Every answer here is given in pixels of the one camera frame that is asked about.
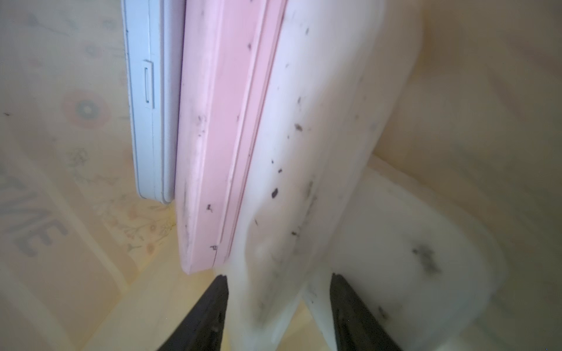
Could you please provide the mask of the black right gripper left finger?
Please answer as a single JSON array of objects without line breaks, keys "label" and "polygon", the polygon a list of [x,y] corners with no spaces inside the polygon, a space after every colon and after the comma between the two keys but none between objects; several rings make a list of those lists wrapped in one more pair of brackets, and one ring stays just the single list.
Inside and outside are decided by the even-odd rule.
[{"label": "black right gripper left finger", "polygon": [[228,296],[227,276],[216,276],[171,336],[157,350],[220,350],[228,307]]}]

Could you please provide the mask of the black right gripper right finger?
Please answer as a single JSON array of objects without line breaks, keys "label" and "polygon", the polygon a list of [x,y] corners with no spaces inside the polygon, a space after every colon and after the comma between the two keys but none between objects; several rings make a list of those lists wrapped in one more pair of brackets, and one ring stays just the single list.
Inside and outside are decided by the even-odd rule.
[{"label": "black right gripper right finger", "polygon": [[329,298],[337,350],[401,350],[342,275],[332,274]]}]

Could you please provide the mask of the cream canvas tote bag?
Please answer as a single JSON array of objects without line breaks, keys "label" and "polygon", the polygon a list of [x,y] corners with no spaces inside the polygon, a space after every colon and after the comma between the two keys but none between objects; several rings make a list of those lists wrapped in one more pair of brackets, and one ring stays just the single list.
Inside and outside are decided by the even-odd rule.
[{"label": "cream canvas tote bag", "polygon": [[[375,147],[486,225],[509,274],[445,350],[561,349],[561,3],[420,1]],[[1,349],[153,350],[214,274],[136,192],[119,1],[1,3]]]}]

